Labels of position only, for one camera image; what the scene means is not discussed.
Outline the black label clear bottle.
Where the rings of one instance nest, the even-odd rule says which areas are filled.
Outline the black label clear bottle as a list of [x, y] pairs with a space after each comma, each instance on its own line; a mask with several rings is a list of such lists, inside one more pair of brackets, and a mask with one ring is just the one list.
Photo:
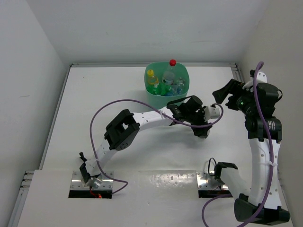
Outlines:
[[186, 81], [183, 78], [177, 78], [174, 82], [174, 91], [177, 95], [183, 94], [186, 88]]

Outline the blue cap blue label bottle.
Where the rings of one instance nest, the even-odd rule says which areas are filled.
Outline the blue cap blue label bottle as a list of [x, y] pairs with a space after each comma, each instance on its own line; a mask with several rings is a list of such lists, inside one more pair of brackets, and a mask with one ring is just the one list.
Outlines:
[[175, 93], [173, 93], [173, 92], [166, 92], [164, 96], [175, 96]]

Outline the green plastic bottle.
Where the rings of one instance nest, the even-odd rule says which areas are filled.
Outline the green plastic bottle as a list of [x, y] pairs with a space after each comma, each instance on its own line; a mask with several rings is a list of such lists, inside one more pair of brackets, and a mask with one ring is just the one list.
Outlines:
[[147, 91], [153, 95], [165, 96], [166, 93], [172, 90], [171, 85], [165, 85], [164, 83], [158, 83], [155, 85], [149, 85]]

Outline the red cap red label bottle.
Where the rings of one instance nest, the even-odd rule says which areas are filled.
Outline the red cap red label bottle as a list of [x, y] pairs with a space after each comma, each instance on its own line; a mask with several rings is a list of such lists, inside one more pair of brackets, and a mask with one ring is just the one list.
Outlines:
[[164, 71], [162, 75], [162, 82], [165, 85], [172, 85], [175, 79], [175, 66], [177, 64], [177, 61], [175, 59], [171, 59], [169, 61], [169, 65], [167, 69]]

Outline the yellow cap orange label bottle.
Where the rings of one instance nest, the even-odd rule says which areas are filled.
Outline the yellow cap orange label bottle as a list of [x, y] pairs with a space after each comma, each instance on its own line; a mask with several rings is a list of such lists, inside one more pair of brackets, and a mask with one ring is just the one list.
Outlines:
[[147, 71], [147, 85], [148, 86], [154, 86], [159, 84], [159, 79], [155, 75], [154, 70], [148, 70]]

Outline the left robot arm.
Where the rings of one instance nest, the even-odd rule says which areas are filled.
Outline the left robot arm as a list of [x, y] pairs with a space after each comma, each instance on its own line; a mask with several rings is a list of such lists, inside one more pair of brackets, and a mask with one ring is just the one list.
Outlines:
[[173, 100], [159, 110], [132, 113], [122, 110], [106, 127], [104, 140], [94, 157], [86, 159], [81, 153], [83, 164], [80, 166], [82, 180], [86, 186], [92, 186], [101, 178], [100, 168], [104, 167], [112, 156], [128, 148], [136, 135], [147, 129], [158, 126], [172, 126], [187, 122], [194, 135], [207, 138], [211, 128], [210, 119], [220, 117], [220, 110], [215, 105], [204, 106], [197, 96]]

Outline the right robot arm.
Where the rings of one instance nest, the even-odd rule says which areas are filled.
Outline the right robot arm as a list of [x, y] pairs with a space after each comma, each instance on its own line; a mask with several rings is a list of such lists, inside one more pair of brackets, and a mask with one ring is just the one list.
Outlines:
[[265, 82], [245, 89], [243, 83], [231, 79], [223, 88], [214, 91], [213, 96], [219, 104], [228, 99], [229, 109], [243, 112], [248, 131], [251, 186], [246, 186], [233, 163], [219, 162], [214, 170], [215, 179], [227, 185], [234, 198], [236, 219], [268, 226], [288, 222], [290, 213], [282, 208], [277, 177], [282, 124], [273, 116], [282, 91]]

